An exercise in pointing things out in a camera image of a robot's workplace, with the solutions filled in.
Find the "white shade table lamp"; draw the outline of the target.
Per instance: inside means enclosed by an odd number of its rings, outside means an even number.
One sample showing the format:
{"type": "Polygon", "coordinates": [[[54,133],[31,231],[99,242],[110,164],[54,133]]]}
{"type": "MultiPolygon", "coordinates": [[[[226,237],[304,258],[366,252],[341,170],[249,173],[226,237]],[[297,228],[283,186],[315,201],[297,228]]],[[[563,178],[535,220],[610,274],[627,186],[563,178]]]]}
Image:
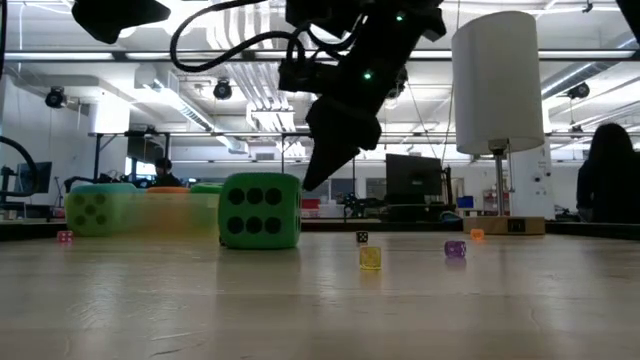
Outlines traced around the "white shade table lamp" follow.
{"type": "Polygon", "coordinates": [[[498,213],[463,219],[474,235],[540,236],[545,219],[504,213],[502,161],[545,142],[535,18],[503,11],[476,18],[451,40],[456,151],[491,155],[498,213]]]}

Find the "teal foam die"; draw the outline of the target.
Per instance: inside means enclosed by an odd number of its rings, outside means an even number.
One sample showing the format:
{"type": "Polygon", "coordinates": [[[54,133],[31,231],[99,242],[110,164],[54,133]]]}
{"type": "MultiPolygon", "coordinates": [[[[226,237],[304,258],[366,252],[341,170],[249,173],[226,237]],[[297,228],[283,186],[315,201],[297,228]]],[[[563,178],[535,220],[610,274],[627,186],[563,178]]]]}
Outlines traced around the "teal foam die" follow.
{"type": "Polygon", "coordinates": [[[65,197],[68,228],[78,236],[102,237],[121,233],[137,189],[129,183],[90,184],[73,188],[65,197]]]}

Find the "black computer monitor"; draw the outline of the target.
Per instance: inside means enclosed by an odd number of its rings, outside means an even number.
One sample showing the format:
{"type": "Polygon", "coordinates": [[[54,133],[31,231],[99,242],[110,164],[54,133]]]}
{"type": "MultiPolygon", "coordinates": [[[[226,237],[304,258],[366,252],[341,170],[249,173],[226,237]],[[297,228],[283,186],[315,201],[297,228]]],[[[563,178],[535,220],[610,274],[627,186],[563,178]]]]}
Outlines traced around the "black computer monitor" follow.
{"type": "Polygon", "coordinates": [[[387,154],[385,163],[387,194],[442,194],[442,166],[439,159],[387,154]]]}
{"type": "Polygon", "coordinates": [[[14,189],[18,192],[33,194],[47,193],[52,172],[52,162],[36,162],[36,172],[32,172],[27,163],[20,163],[16,169],[14,189]]]}

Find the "orange foam die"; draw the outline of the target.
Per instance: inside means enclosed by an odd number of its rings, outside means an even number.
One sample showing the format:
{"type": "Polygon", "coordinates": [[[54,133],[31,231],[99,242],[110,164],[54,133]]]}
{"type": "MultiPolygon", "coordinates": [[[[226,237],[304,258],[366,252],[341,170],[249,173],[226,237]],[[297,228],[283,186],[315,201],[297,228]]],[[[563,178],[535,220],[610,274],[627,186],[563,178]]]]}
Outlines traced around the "orange foam die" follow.
{"type": "Polygon", "coordinates": [[[187,188],[153,187],[143,196],[145,230],[154,235],[176,234],[186,229],[189,215],[187,188]]]}

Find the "small yellow translucent die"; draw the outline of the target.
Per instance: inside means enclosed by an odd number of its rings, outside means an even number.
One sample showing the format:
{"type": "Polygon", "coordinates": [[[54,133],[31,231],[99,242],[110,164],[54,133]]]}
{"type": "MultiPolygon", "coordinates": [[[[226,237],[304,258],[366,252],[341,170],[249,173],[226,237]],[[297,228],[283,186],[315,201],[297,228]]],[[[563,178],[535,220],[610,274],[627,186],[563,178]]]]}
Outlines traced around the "small yellow translucent die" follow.
{"type": "Polygon", "coordinates": [[[382,267],[382,251],[379,247],[363,246],[359,249],[359,266],[361,270],[380,270],[382,267]]]}

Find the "yellow translucent plastic bin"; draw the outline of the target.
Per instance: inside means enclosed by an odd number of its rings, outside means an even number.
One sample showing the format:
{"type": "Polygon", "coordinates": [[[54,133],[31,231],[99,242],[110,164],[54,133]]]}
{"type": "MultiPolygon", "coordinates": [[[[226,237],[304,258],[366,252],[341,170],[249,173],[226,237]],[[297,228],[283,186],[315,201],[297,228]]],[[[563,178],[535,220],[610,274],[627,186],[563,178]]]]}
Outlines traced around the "yellow translucent plastic bin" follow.
{"type": "Polygon", "coordinates": [[[217,194],[95,193],[65,200],[67,226],[83,237],[212,237],[217,194]]]}

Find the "person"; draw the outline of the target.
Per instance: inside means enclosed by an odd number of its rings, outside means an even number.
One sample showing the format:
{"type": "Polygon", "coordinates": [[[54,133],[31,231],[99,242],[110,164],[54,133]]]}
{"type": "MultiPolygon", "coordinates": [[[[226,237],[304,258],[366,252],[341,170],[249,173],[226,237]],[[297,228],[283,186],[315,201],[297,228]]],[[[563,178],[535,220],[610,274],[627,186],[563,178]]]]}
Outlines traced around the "person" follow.
{"type": "Polygon", "coordinates": [[[166,158],[158,158],[155,163],[156,177],[153,187],[181,187],[181,181],[172,173],[172,163],[166,158]]]}
{"type": "Polygon", "coordinates": [[[640,152],[620,125],[597,128],[578,172],[576,201],[585,222],[640,224],[640,152]]]}

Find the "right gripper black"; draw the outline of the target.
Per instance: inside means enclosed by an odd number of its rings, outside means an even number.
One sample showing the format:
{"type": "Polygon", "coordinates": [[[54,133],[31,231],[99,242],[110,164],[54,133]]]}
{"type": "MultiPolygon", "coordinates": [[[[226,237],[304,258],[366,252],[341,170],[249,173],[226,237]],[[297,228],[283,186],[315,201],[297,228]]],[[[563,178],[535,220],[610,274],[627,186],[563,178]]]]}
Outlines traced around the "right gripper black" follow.
{"type": "Polygon", "coordinates": [[[378,144],[377,114],[420,38],[446,34],[440,9],[373,9],[351,50],[338,62],[337,80],[312,105],[307,123],[314,149],[303,180],[311,191],[360,153],[378,144]]]}

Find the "green foam die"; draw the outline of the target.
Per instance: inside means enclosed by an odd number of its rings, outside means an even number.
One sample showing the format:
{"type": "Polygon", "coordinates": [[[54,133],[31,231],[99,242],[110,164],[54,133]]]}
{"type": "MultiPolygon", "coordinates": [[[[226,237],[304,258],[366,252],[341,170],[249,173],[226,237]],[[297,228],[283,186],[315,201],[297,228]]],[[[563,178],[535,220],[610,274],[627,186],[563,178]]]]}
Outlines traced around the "green foam die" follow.
{"type": "Polygon", "coordinates": [[[301,232],[301,182],[283,173],[237,173],[219,198],[220,241],[230,249],[288,249],[301,232]]]}
{"type": "Polygon", "coordinates": [[[214,235],[218,231],[221,191],[221,185],[211,183],[199,183],[190,188],[191,220],[195,233],[214,235]]]}

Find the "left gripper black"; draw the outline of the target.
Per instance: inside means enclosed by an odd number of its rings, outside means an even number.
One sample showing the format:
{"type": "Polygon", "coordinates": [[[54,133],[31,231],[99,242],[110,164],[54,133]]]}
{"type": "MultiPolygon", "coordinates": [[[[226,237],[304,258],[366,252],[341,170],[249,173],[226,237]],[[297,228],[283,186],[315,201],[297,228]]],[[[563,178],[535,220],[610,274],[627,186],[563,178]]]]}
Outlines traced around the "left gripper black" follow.
{"type": "Polygon", "coordinates": [[[75,0],[72,16],[95,40],[114,44],[123,29],[165,21],[170,9],[157,0],[75,0]]]}

